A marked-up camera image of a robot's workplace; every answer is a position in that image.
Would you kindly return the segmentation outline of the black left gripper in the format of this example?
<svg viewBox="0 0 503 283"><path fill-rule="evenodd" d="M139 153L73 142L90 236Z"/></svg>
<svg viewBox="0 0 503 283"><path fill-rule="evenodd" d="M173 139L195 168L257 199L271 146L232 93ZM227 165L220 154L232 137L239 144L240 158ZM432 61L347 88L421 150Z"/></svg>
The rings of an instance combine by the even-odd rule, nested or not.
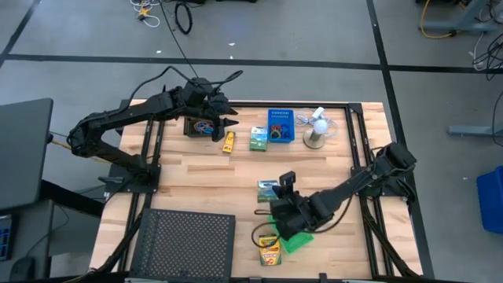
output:
<svg viewBox="0 0 503 283"><path fill-rule="evenodd" d="M204 118L213 123L213 131L211 133L211 140L219 142L225 137L225 127L237 125L239 122L236 120L228 119L222 116L231 115L236 116L237 112L232 109L229 104L229 99L224 93L218 93L207 100L204 108Z"/></svg>

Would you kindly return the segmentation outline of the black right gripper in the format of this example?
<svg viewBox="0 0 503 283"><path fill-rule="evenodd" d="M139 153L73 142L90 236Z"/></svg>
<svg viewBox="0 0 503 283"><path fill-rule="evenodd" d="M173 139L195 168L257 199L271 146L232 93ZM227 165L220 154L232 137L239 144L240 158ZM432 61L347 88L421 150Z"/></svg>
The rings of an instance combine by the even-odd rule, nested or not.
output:
<svg viewBox="0 0 503 283"><path fill-rule="evenodd" d="M272 186L277 200L270 202L280 237L289 240L294 235L314 232L314 209L311 196L302 196L294 190L296 173L289 171L279 177L279 185Z"/></svg>

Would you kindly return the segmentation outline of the sun print crayon box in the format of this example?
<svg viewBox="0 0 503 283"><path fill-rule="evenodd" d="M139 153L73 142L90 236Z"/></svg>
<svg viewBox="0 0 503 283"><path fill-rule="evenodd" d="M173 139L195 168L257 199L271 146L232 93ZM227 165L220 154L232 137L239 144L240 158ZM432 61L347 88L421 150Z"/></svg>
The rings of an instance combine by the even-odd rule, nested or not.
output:
<svg viewBox="0 0 503 283"><path fill-rule="evenodd" d="M268 130L265 127L252 127L249 150L265 152L267 150Z"/></svg>
<svg viewBox="0 0 503 283"><path fill-rule="evenodd" d="M277 194L274 191L274 187L278 186L279 183L276 180L262 180L258 181L258 192L257 201L259 203L270 202L272 200L277 200Z"/></svg>

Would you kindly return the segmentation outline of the slim yellow green crayon box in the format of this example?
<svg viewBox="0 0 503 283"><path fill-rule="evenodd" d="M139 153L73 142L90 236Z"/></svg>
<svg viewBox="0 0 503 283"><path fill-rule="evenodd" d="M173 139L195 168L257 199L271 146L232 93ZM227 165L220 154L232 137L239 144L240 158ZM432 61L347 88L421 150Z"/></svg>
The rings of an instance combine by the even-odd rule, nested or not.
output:
<svg viewBox="0 0 503 283"><path fill-rule="evenodd" d="M235 133L228 131L222 146L222 151L224 153L231 153L233 151L233 145L235 142Z"/></svg>

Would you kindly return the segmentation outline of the black plastic basket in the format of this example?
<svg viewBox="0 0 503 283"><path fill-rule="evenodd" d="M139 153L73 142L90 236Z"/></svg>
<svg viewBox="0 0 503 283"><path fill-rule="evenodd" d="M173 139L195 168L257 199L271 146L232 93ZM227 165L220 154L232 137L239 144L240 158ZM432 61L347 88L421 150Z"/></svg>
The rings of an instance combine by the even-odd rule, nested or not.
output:
<svg viewBox="0 0 503 283"><path fill-rule="evenodd" d="M213 123L211 121L189 117L184 118L184 135L189 138L211 137L213 128Z"/></svg>

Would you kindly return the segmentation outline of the green plastic basket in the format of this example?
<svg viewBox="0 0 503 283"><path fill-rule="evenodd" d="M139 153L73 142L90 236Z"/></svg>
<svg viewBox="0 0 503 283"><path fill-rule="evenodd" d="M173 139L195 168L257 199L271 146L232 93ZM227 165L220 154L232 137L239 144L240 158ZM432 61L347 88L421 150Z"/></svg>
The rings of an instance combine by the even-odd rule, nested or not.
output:
<svg viewBox="0 0 503 283"><path fill-rule="evenodd" d="M273 218L272 215L269 215L267 218L268 222L274 222L275 219ZM273 225L273 240L274 238L279 237L279 233L277 232L277 227L276 225ZM298 233L291 237L289 240L285 240L283 238L279 238L280 241L280 246L282 248L282 252L291 255L297 251L299 251L301 248L306 247L311 241L314 240L314 236L312 236L310 233Z"/></svg>

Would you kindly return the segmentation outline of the blue plastic basket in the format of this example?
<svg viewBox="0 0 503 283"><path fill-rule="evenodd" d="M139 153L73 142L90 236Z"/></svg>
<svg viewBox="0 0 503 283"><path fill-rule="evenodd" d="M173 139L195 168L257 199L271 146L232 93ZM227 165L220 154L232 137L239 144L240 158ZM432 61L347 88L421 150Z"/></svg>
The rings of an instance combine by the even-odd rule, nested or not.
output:
<svg viewBox="0 0 503 283"><path fill-rule="evenodd" d="M295 119L294 119L294 112L291 109L279 109L279 108L270 108L268 110L268 132L269 132L269 137L268 140L273 143L290 143L293 142L296 138L296 129L295 129ZM272 139L270 137L271 135L271 130L270 126L271 125L281 125L281 124L288 124L291 127L290 131L282 131L281 130L281 136L283 132L289 132L291 135L292 140L285 140L283 138L277 138L277 139Z"/></svg>

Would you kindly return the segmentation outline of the brass lamp base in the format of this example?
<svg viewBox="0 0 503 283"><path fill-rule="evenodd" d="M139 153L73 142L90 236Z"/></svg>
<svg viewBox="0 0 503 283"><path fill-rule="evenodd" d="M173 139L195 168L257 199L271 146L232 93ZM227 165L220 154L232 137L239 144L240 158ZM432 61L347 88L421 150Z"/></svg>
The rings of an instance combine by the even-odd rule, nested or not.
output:
<svg viewBox="0 0 503 283"><path fill-rule="evenodd" d="M303 134L303 143L310 149L320 149L325 145L325 130L310 129Z"/></svg>

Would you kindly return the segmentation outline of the yellow Crayola 24 crayon box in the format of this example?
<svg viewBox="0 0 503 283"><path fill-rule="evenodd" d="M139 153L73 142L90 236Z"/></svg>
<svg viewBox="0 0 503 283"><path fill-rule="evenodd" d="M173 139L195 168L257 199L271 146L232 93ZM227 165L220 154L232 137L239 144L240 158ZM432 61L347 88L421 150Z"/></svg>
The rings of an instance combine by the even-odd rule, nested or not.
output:
<svg viewBox="0 0 503 283"><path fill-rule="evenodd" d="M276 234L259 236L259 258L262 266L281 264L281 241Z"/></svg>

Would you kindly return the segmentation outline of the black perforated metal shelf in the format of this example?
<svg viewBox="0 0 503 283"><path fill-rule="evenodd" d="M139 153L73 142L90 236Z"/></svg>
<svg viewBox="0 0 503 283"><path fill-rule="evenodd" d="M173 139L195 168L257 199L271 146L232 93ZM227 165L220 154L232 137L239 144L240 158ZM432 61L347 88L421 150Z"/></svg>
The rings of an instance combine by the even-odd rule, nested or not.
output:
<svg viewBox="0 0 503 283"><path fill-rule="evenodd" d="M145 210L129 275L168 283L229 283L233 215Z"/></svg>

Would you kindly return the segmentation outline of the dark grey flat monitor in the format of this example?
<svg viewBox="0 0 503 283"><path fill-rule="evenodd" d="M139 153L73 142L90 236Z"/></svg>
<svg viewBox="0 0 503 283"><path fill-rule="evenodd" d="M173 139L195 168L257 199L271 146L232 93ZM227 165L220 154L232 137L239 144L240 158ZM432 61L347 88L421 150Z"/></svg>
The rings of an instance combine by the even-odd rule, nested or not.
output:
<svg viewBox="0 0 503 283"><path fill-rule="evenodd" d="M0 211L39 199L53 100L0 105Z"/></svg>

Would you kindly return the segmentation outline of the blue storage bin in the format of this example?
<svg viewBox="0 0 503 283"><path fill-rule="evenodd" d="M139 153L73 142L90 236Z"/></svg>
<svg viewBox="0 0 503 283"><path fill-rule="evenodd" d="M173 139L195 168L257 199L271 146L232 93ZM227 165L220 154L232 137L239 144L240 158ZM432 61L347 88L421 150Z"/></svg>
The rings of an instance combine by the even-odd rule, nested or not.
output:
<svg viewBox="0 0 503 283"><path fill-rule="evenodd" d="M476 179L483 228L503 234L503 166Z"/></svg>

